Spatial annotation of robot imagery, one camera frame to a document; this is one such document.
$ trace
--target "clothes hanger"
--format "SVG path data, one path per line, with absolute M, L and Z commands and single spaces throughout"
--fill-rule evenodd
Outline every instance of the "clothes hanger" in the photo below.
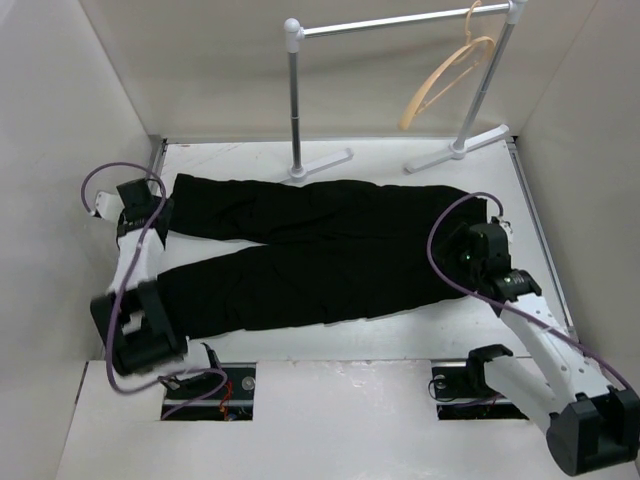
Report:
M 422 86 L 415 93 L 407 108 L 405 109 L 400 121 L 398 122 L 398 128 L 400 130 L 407 130 L 409 125 L 415 117 L 424 112 L 427 108 L 433 105 L 436 100 L 442 97 L 445 93 L 447 93 L 452 87 L 454 87 L 460 80 L 466 77 L 469 73 L 471 73 L 476 67 L 478 67 L 483 62 L 489 60 L 493 50 L 496 46 L 496 42 L 491 37 L 481 36 L 471 39 L 471 30 L 469 30 L 469 22 L 471 20 L 471 14 L 476 7 L 482 5 L 480 0 L 476 1 L 471 5 L 469 12 L 467 13 L 467 19 L 464 24 L 465 29 L 465 44 L 456 50 L 449 58 L 447 58 L 442 65 L 440 65 L 436 70 L 425 80 Z M 440 78 L 440 76 L 451 66 L 458 65 L 462 63 L 467 58 L 471 56 L 471 54 L 481 45 L 484 45 L 484 53 L 480 58 L 478 58 L 475 62 L 473 62 L 464 72 L 462 72 L 458 77 L 453 80 L 449 85 L 444 87 L 440 92 L 438 92 L 433 98 L 428 101 L 425 101 L 425 98 L 436 81 Z

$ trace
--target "white table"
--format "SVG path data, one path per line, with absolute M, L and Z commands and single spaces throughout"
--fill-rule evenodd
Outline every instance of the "white table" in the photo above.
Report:
M 322 172 L 315 181 L 448 184 L 496 194 L 516 233 L 514 266 L 530 271 L 562 318 L 505 143 L 473 152 L 463 162 L 413 176 L 402 173 L 403 161 L 442 144 L 359 140 L 311 142 L 303 149 L 307 158 L 346 146 L 356 151 L 351 163 Z M 169 188 L 178 172 L 269 179 L 282 175 L 288 158 L 286 143 L 174 145 L 163 179 Z M 248 244 L 171 235 L 164 268 Z M 438 421 L 427 393 L 430 362 L 380 361 L 465 358 L 470 349 L 490 343 L 526 355 L 489 308 L 472 299 L 335 326 L 234 332 L 214 341 L 222 361 L 258 360 L 258 366 L 254 420 L 231 423 L 159 422 L 162 388 L 118 396 L 106 381 L 104 363 L 91 362 L 57 480 L 565 479 L 531 423 Z M 323 361 L 304 361 L 309 359 Z M 638 477 L 634 465 L 625 464 L 581 478 Z

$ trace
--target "metal pole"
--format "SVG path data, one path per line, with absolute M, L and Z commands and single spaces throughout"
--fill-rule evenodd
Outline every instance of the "metal pole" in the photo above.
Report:
M 289 53 L 289 98 L 291 101 L 291 146 L 293 171 L 302 170 L 300 153 L 300 115 L 298 113 L 298 52 Z
M 471 132 L 473 122 L 478 116 L 478 112 L 480 111 L 480 107 L 482 106 L 482 102 L 484 101 L 484 97 L 487 94 L 487 90 L 489 90 L 489 84 L 491 83 L 493 74 L 498 68 L 498 63 L 500 63 L 500 58 L 502 58 L 502 53 L 507 46 L 507 42 L 509 41 L 509 37 L 511 37 L 511 32 L 513 32 L 514 27 L 515 24 L 512 23 L 505 23 L 504 27 L 502 27 L 502 32 L 500 32 L 500 37 L 498 38 L 496 49 L 493 52 L 491 60 L 489 61 L 489 66 L 484 72 L 482 82 L 480 82 L 480 87 L 478 87 L 478 91 L 473 98 L 473 102 L 471 103 L 471 107 L 469 108 L 467 117 L 464 119 L 464 123 L 462 124 L 462 128 L 460 129 L 460 133 L 458 134 L 458 138 L 456 138 L 456 141 L 453 142 L 454 150 L 461 151 L 464 149 L 464 142 L 467 140 L 467 137 Z
M 473 16 L 481 17 L 485 15 L 509 13 L 510 8 L 511 6 L 508 2 L 497 5 L 480 6 L 473 11 Z M 451 20 L 456 18 L 464 19 L 468 13 L 469 8 L 459 8 L 457 10 L 446 10 L 444 12 L 421 13 L 419 15 L 405 15 L 402 17 L 365 20 L 363 22 L 343 23 L 340 25 L 329 25 L 326 27 L 305 28 L 304 38 L 326 37 L 328 35 L 362 32 L 365 30 L 396 27 L 399 25 L 415 25 L 418 23 L 426 23 L 436 20 Z

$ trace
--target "purple cable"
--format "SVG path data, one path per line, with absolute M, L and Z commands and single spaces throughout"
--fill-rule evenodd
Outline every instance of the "purple cable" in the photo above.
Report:
M 101 172 L 102 170 L 105 170 L 107 168 L 111 168 L 111 167 L 131 167 L 131 168 L 136 168 L 138 170 L 142 170 L 143 172 L 147 173 L 154 181 L 156 181 L 158 183 L 158 185 L 160 186 L 160 194 L 161 194 L 161 198 L 160 198 L 160 203 L 158 204 L 158 208 L 156 208 L 156 210 L 153 212 L 153 214 L 149 217 L 149 219 L 147 220 L 147 222 L 144 224 L 144 226 L 142 227 L 142 231 L 140 232 L 140 238 L 138 239 L 138 244 L 136 246 L 136 251 L 133 255 L 133 258 L 131 259 L 131 264 L 129 264 L 129 268 L 127 268 L 126 273 L 124 274 L 124 278 L 122 280 L 122 283 L 120 284 L 120 286 L 118 287 L 118 290 L 116 292 L 116 298 L 115 301 L 113 303 L 113 308 L 111 310 L 111 315 L 109 317 L 109 328 L 107 329 L 107 342 L 105 344 L 105 350 L 106 350 L 106 364 L 107 364 L 107 379 L 109 380 L 109 384 L 111 385 L 111 388 L 113 388 L 114 391 L 116 391 L 117 393 L 121 394 L 121 395 L 133 395 L 135 393 L 139 393 L 142 392 L 143 390 L 146 390 L 150 387 L 153 387 L 155 385 L 158 385 L 161 381 L 161 378 L 158 377 L 155 380 L 152 380 L 151 382 L 145 383 L 139 387 L 135 387 L 135 388 L 131 388 L 131 389 L 123 389 L 122 387 L 120 387 L 116 381 L 115 378 L 115 374 L 114 374 L 114 369 L 113 369 L 113 342 L 114 342 L 114 337 L 115 337 L 115 333 L 116 333 L 116 326 L 118 323 L 118 314 L 120 313 L 120 305 L 122 304 L 122 299 L 124 297 L 125 291 L 126 291 L 126 286 L 127 283 L 129 283 L 129 279 L 131 278 L 131 275 L 133 274 L 133 271 L 136 267 L 136 264 L 138 263 L 138 260 L 140 259 L 140 253 L 142 251 L 142 245 L 144 242 L 144 238 L 147 235 L 147 232 L 149 231 L 149 229 L 151 228 L 151 225 L 153 224 L 153 222 L 156 220 L 156 218 L 158 218 L 158 215 L 160 215 L 160 213 L 162 212 L 162 209 L 164 208 L 165 204 L 167 203 L 167 188 L 164 185 L 164 182 L 162 181 L 162 179 L 158 176 L 158 174 L 156 174 L 155 172 L 152 172 L 151 170 L 141 167 L 140 165 L 136 165 L 135 163 L 129 163 L 129 162 L 113 162 L 113 163 L 106 163 L 104 165 L 99 166 L 98 168 L 95 168 L 94 170 L 92 170 L 86 177 L 85 179 L 82 181 L 82 186 L 80 187 L 80 198 L 82 200 L 82 205 L 84 206 L 84 208 L 87 210 L 87 212 L 92 213 L 93 210 L 91 210 L 91 207 L 89 207 L 89 202 L 87 201 L 87 184 L 89 183 L 89 180 L 91 180 L 91 178 L 93 178 L 97 173 Z M 199 397 L 196 398 L 192 398 L 190 400 L 187 400 L 183 403 L 181 403 L 180 405 L 176 405 L 175 407 L 173 407 L 172 409 L 168 410 L 164 415 L 162 415 L 162 420 L 164 420 L 165 418 L 167 418 L 169 415 L 171 415 L 172 413 L 175 413 L 176 411 L 180 410 L 181 408 L 186 407 L 187 405 L 192 404 L 193 402 L 197 402 L 200 400 L 204 400 L 208 397 L 210 397 L 211 395 L 214 395 L 215 393 L 217 393 L 226 383 L 227 383 L 227 374 L 224 372 L 224 370 L 222 370 L 220 368 L 220 365 L 217 365 L 218 368 L 200 368 L 197 370 L 190 370 L 190 373 L 194 373 L 194 374 L 200 374 L 200 373 L 216 373 L 218 375 L 220 375 L 222 377 L 222 381 L 220 382 L 220 384 L 214 388 L 213 390 L 211 390 L 210 392 L 207 392 L 206 394 L 203 394 Z M 173 372 L 170 373 L 169 375 L 166 375 L 165 377 L 172 377 L 175 375 L 181 375 L 184 374 L 185 371 L 181 370 L 178 372 Z
M 451 211 L 454 208 L 456 208 L 461 203 L 464 203 L 467 200 L 471 200 L 472 198 L 476 198 L 476 197 L 487 197 L 487 198 L 490 198 L 491 200 L 493 200 L 498 205 L 498 208 L 500 210 L 500 215 L 502 215 L 504 213 L 504 207 L 502 206 L 502 202 L 500 202 L 500 200 L 498 200 L 498 198 L 495 195 L 491 195 L 490 193 L 485 193 L 485 192 L 470 193 L 468 195 L 465 195 L 462 198 L 459 198 L 458 200 L 453 202 L 451 205 L 449 205 L 445 209 L 445 211 L 442 212 L 442 214 L 440 214 L 438 219 L 433 224 L 433 228 L 431 229 L 431 232 L 429 233 L 429 239 L 427 240 L 427 258 L 429 259 L 429 263 L 431 264 L 431 268 L 433 268 L 433 271 L 436 272 L 436 274 L 440 277 L 440 279 L 442 279 L 443 282 L 445 282 L 451 288 L 459 291 L 460 293 L 464 293 L 465 295 L 469 295 L 471 297 L 477 298 L 478 300 L 482 300 L 483 302 L 486 302 L 486 303 L 488 303 L 489 305 L 491 305 L 493 307 L 500 308 L 500 309 L 503 309 L 503 310 L 508 310 L 509 312 L 515 313 L 516 315 L 520 315 L 525 320 L 533 323 L 537 327 L 540 327 L 540 328 L 542 328 L 544 330 L 548 330 L 549 333 L 551 335 L 553 335 L 554 337 L 559 338 L 560 340 L 562 340 L 563 342 L 567 343 L 568 345 L 571 345 L 573 348 L 579 350 L 580 352 L 582 352 L 587 357 L 590 357 L 590 358 L 594 359 L 596 362 L 598 362 L 600 364 L 600 366 L 602 368 L 604 368 L 614 378 L 616 378 L 626 389 L 633 391 L 633 387 L 622 376 L 622 374 L 620 372 L 618 372 L 615 368 L 613 368 L 613 366 L 611 366 L 604 358 L 602 358 L 600 355 L 598 355 L 594 351 L 592 351 L 589 348 L 585 347 L 581 343 L 576 342 L 575 340 L 573 340 L 571 337 L 565 335 L 564 333 L 561 333 L 556 329 L 549 328 L 549 325 L 544 323 L 542 320 L 538 320 L 533 315 L 530 315 L 530 314 L 528 314 L 526 312 L 523 312 L 522 310 L 519 310 L 519 309 L 517 309 L 515 307 L 512 307 L 511 305 L 507 305 L 507 304 L 503 304 L 503 303 L 500 303 L 500 302 L 496 302 L 495 300 L 492 300 L 492 299 L 487 298 L 487 297 L 485 297 L 483 295 L 480 295 L 479 293 L 472 292 L 471 290 L 469 290 L 467 288 L 464 288 L 462 285 L 458 285 L 453 280 L 449 279 L 444 273 L 442 273 L 442 271 L 440 270 L 438 265 L 436 265 L 436 262 L 435 262 L 435 260 L 433 258 L 433 238 L 435 236 L 436 230 L 438 229 L 438 227 L 440 226 L 442 221 L 447 217 L 447 215 L 449 215 L 449 213 L 451 213 Z
M 487 403 L 495 402 L 496 400 L 500 400 L 501 398 L 504 398 L 504 396 L 498 394 L 494 395 L 493 397 L 479 398 L 467 403 L 452 403 L 451 406 L 453 408 L 477 407 L 478 405 L 486 405 Z

